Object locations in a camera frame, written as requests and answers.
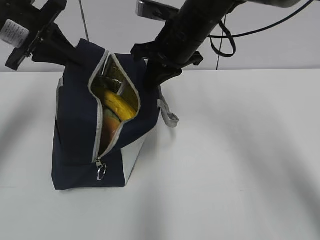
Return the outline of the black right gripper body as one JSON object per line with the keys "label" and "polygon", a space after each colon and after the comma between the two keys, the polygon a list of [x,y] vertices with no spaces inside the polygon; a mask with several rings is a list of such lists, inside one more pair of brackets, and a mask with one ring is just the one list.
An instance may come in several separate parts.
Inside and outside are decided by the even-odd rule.
{"label": "black right gripper body", "polygon": [[130,53],[135,60],[148,59],[173,68],[182,69],[189,65],[198,66],[203,57],[198,48],[202,36],[170,34],[158,36],[154,41],[136,43]]}

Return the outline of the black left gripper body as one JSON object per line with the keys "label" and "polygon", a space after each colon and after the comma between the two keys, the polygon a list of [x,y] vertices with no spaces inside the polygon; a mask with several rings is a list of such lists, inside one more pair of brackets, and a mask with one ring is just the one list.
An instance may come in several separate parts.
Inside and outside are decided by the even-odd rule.
{"label": "black left gripper body", "polygon": [[0,40],[14,47],[5,66],[16,71],[30,55],[30,45],[38,34],[54,21],[54,12],[47,9],[2,9]]}

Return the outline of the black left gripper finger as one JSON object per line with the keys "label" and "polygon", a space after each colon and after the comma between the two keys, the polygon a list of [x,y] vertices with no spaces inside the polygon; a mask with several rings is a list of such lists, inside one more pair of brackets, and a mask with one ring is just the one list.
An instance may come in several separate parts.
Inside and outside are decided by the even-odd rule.
{"label": "black left gripper finger", "polygon": [[32,13],[32,27],[45,27],[51,25],[67,6],[67,0],[48,0],[41,9],[34,6],[35,0],[30,0],[30,5],[36,10]]}
{"label": "black left gripper finger", "polygon": [[78,66],[84,64],[84,59],[56,23],[48,26],[36,39],[35,47],[32,49],[32,61],[61,66],[66,66],[69,62]]}

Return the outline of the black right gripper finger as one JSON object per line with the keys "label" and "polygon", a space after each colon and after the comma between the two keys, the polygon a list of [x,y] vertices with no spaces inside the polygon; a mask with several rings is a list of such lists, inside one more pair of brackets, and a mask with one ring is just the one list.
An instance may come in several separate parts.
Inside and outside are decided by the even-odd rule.
{"label": "black right gripper finger", "polygon": [[151,91],[164,82],[180,76],[182,72],[181,68],[171,67],[155,60],[148,60],[144,75],[144,86],[146,90]]}

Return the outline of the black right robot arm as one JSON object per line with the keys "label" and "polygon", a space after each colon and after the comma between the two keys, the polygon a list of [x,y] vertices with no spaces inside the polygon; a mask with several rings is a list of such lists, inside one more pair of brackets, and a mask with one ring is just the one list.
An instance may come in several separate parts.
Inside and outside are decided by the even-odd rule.
{"label": "black right robot arm", "polygon": [[165,23],[154,41],[135,44],[131,55],[135,61],[147,59],[144,84],[148,90],[180,76],[183,68],[198,66],[203,57],[198,48],[216,26],[220,26],[229,39],[232,51],[236,43],[230,31],[222,22],[243,0],[187,0],[178,9],[152,0],[139,0],[136,14],[139,17]]}

